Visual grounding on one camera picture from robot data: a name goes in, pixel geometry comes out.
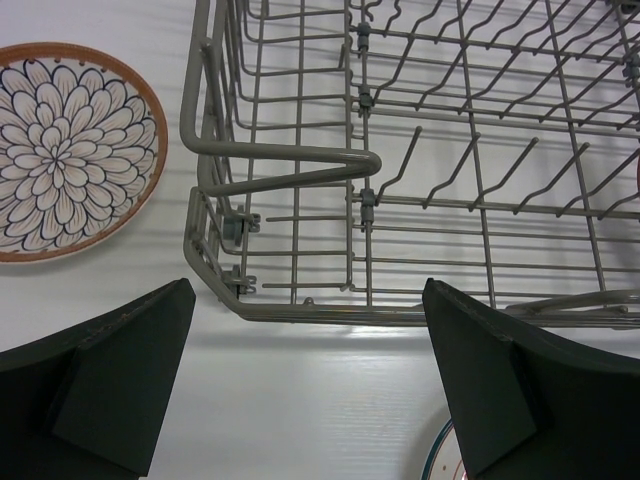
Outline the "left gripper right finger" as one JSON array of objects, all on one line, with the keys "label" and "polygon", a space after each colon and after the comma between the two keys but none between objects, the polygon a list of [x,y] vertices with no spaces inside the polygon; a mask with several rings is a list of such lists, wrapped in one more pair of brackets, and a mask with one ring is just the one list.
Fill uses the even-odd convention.
[{"label": "left gripper right finger", "polygon": [[430,278],[426,323],[470,479],[636,479],[639,361]]}]

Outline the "orange sunburst plate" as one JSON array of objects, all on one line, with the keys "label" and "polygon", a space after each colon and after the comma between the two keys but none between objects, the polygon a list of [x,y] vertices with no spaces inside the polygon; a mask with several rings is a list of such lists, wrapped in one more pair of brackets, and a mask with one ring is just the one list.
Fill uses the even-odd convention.
[{"label": "orange sunburst plate", "polygon": [[430,448],[421,480],[467,480],[452,420],[441,428]]}]

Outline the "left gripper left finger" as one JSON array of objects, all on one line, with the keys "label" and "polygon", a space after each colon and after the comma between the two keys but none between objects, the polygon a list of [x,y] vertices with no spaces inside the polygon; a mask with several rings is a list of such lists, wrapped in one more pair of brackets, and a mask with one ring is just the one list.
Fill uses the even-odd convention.
[{"label": "left gripper left finger", "polygon": [[194,307],[182,278],[2,352],[2,478],[148,476]]}]

